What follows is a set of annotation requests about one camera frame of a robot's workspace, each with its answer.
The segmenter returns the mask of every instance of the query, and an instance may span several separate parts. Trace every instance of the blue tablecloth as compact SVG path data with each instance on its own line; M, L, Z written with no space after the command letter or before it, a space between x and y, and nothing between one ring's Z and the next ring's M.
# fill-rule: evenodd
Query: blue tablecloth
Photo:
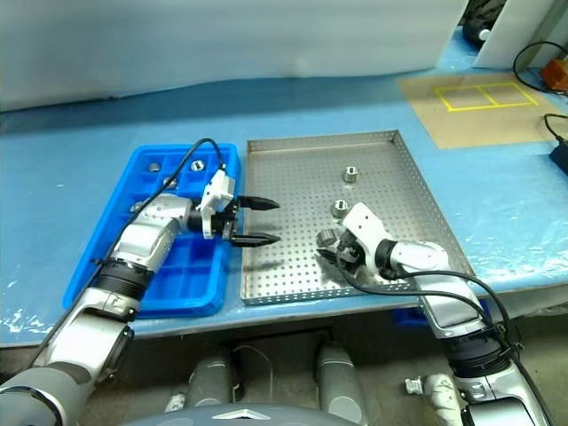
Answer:
M438 68L471 72L456 35ZM477 274L500 291L568 282L568 177L555 143L438 150L396 76L208 83L126 99L4 114L0 186L0 344L40 341L132 151L211 137L246 155L254 138L400 130ZM565 100L551 97L564 110ZM136 321L138 335L190 333L389 308L354 296L247 307L233 250L225 305L213 316Z

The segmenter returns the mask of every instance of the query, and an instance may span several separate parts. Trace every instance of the yellow tape marking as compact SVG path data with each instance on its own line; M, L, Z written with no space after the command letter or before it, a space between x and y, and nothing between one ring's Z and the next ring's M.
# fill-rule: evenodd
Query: yellow tape marking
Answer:
M486 90L486 87L502 87L502 86L513 86L519 93L521 93L525 98L528 99L528 102L517 102L517 103L510 103L510 104L500 104L494 97L492 97ZM444 91L460 91L463 89L476 89L480 91L487 100L491 102L491 105L480 105L480 106L459 106L454 107L444 96ZM518 84L515 82L505 82L505 83L485 83L485 84L469 84L463 86L442 86L442 87L434 87L434 92L436 96L442 101L444 106L447 108L448 113L455 113L461 111L475 111L478 109L495 109L495 108L510 108L510 107L528 107L530 105L539 105L539 103L534 100L534 98L529 95L525 90L523 90Z

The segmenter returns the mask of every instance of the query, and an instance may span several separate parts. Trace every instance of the metal tray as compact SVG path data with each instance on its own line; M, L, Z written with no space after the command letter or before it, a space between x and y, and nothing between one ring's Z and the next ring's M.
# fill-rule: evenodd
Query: metal tray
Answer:
M359 180L352 185L342 180L348 165L359 170ZM437 242L447 250L454 269L472 273L397 130L250 140L246 181L246 193L281 205L248 212L246 231L282 238L244 250L241 297L246 304L360 294L316 254L316 234L337 226L331 215L337 199L350 205L363 201L394 238Z

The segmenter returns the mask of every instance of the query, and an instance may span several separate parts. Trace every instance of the white panel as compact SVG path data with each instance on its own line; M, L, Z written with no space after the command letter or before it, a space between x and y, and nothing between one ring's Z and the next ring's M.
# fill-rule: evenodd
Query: white panel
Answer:
M475 67L510 68L528 43L555 0L508 0L495 22Z
M558 43L561 46L565 46L568 43L568 10L564 12L562 18L545 39L550 42ZM558 53L560 52L556 47L544 45L534 57L530 67L544 67L552 58L555 58Z
M467 0L0 0L3 109L434 67Z

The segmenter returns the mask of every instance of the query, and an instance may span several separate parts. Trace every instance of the cable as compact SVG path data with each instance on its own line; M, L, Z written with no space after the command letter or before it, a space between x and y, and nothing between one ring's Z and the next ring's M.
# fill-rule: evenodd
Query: cable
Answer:
M448 276L451 276L451 277L461 278L462 280L475 282L483 290L485 290L485 292L493 299L493 301L495 302L495 305L497 305L497 309L499 310L499 313L501 314L501 316L503 318L503 324L505 326L505 334L507 335L508 331L513 328L511 318L510 318L509 313L507 312L507 308L505 308L505 305L503 304L502 300L497 296L495 291L488 284L484 283L482 280L480 280L477 277L468 275L467 273L457 272L457 271L419 271L419 272L406 273L403 276L400 276L400 278L405 279L405 278L420 277L420 276L426 276L426 275L448 275Z
M489 318L489 316L485 313L483 308L473 302L472 300L468 299L465 296L456 295L455 293L449 293L446 291L436 291L436 290L394 290L394 291L381 291L377 289L371 289L361 286L355 278L353 278L342 265L341 260L341 250L337 250L335 253L335 264L337 265L337 269L342 274L342 277L349 285L356 288L359 291L364 293L369 293L371 295L380 295L380 296L442 296L442 297L451 297L452 299L459 300L460 302L464 302L465 304L469 305L469 307L473 308L477 314L481 317L483 322L488 327L493 327L493 322Z
M268 358L268 356L262 352L260 349L255 348L254 346L250 346L249 344L242 344L240 346L237 346L236 348L233 349L233 352L237 352L237 351L241 351L243 349L250 349L253 352L256 352L258 355L260 355L261 357L264 358L264 360L266 361L266 363L268 364L268 369L270 371L270 381L269 381L269 388L268 388L268 402L272 403L272 392L274 389L274 371L272 369L272 362L270 361L270 358Z
M552 126L550 126L550 122L548 122L548 119L550 117L556 117L556 118L565 118L566 120L568 120L568 115L561 115L561 114L544 114L543 118L544 118L544 125L547 126L547 129L550 133L552 133L552 135L556 138L556 140L558 142L565 143L568 144L568 139L560 136L558 133L556 133L556 131L554 129L552 129Z
M566 55L568 55L568 51L567 51L563 46L561 46L561 45L558 44L558 43L548 42L548 41L541 41L541 42L534 42L534 43L527 44L527 45L524 47L524 49L522 49L522 50L516 55L515 60L513 60L513 74L515 75L515 77L517 78L517 80L518 80L519 82L521 82L522 84L524 84L524 85L527 86L527 87L530 87L531 89L535 89L536 91L541 91L541 92L543 92L543 93L553 93L553 94L555 94L555 95L568 95L568 91L554 91L554 90L551 90L551 89L546 89L546 88L543 88L543 87L535 86L534 84L530 84L530 83L528 83L526 80L523 80L523 79L521 78L521 76L519 75L519 73L518 73L518 71L517 71L517 62L518 62L519 58L521 57L521 55L522 55L523 53L525 53L525 52L526 52L528 49L530 49L531 47L533 47L533 46L539 46L539 45L541 45L541 44L549 44L549 45L551 45L551 46L555 46L555 47L557 47L558 49L560 49L563 53L565 53Z
M485 314L485 311L479 305L477 305L475 302L469 300L467 297L459 296L459 295L456 295L456 294L453 294L453 293L447 293L445 291L424 291L424 290L380 291L380 290L375 290L375 289L371 290L369 288L365 288L365 287L360 286L360 284L349 273L347 273L347 271L345 271L345 269L343 268L343 265L342 265L342 261L341 261L341 250L339 250L339 249L335 253L335 263L337 265L337 268L339 269L339 272L342 274L343 278L347 281L347 283L349 283L351 286L353 286L354 288L356 288L359 291L369 293L369 294L373 294L373 295L383 295L383 296L443 296L443 297L452 297L453 299L460 300L460 301L466 303L467 305L471 306L472 308L474 308L477 311L477 313L480 315L483 322L488 327L494 327L492 320ZM483 288L489 294L489 296L495 301L495 304L497 304L499 312L500 312L501 316L503 317L503 322L505 322L505 324L507 324L507 323L510 324L509 313L507 312L507 309L505 308L505 306L502 304L501 299L495 294L493 289L491 287L489 287L486 283L484 283L482 280L480 280L476 277L472 277L472 276L470 276L466 273L455 272L455 271L410 272L410 273L407 273L406 275L398 277L398 278L410 278L410 277L417 277L417 276L421 276L421 275L450 275L450 276L462 278L464 280L470 280L472 282L475 282L481 288ZM503 349L503 353L505 353L505 352L508 353L508 355L510 356L510 358L512 359L512 361L515 363L518 370L520 371L521 375L523 375L523 377L525 378L526 383L528 384L529 388L531 388L531 391L534 394L534 397L537 399L540 407L542 408L542 412L544 413L544 416L547 419L548 426L555 426L556 424L555 424L555 422L552 418L552 414L550 413L550 410L548 409L548 406L547 406L546 402L544 401L544 398L540 394L539 388L537 387L533 378L531 377L531 375L529 374L529 372L527 371L527 369L525 368L525 366L521 362L520 358L518 357L518 354L517 354L517 351L515 350L514 345L512 345L508 340L503 339L503 337L499 333L495 333L495 338L497 339L497 341L501 345L501 348Z
M95 269L94 273L89 277L89 279L87 280L87 282L83 286L83 289L79 292L79 294L77 295L77 297L75 298L75 300L73 301L71 306L69 306L67 308L67 310L58 319L58 321L53 325L53 327L51 328L49 333L45 336L45 338L39 344L39 346L35 350L34 354L32 355L32 358L29 361L27 368L31 368L34 365L34 362L36 362L37 357L39 357L39 355L42 353L42 351L47 347L48 343L53 338L55 333L61 328L63 323L67 320L67 318L71 314L71 312L75 309L75 307L79 303L79 300L81 300L81 296L84 294L85 290L99 276L99 273L102 270L105 262L113 254L114 246L116 246L116 244L118 244L118 241L120 241L120 239L122 237L122 233L127 228L127 226L132 224L132 222L134 222L136 220L136 218L138 217L140 212L142 210L144 210L152 201L154 201L158 197L158 195L163 193L164 190L168 188L168 186L171 184L171 182L173 182L173 180L178 176L179 172L183 169L183 167L187 163L187 160L189 160L189 158L193 155L195 150L205 143L210 143L211 145L213 145L213 147L215 148L215 152L217 153L217 158L219 160L219 169L225 170L225 167L226 167L225 161L223 159L223 155L221 154L221 150L219 149L219 146L217 145L217 142L215 142L211 138L202 138L202 139L199 139L197 142L195 142L192 145L192 147L187 151L187 153L185 153L184 158L182 158L181 162L179 162L179 165L176 167L173 174L170 177L168 177L168 179L163 183L163 185L155 193L153 193L150 196L150 198L146 199L140 205L140 207L134 213L132 213L132 215L129 217L129 219L126 221L126 223L122 226L122 229L116 235L116 237L114 238L114 241L111 243L109 248L106 250L104 257L102 258L102 261L98 262L97 268Z

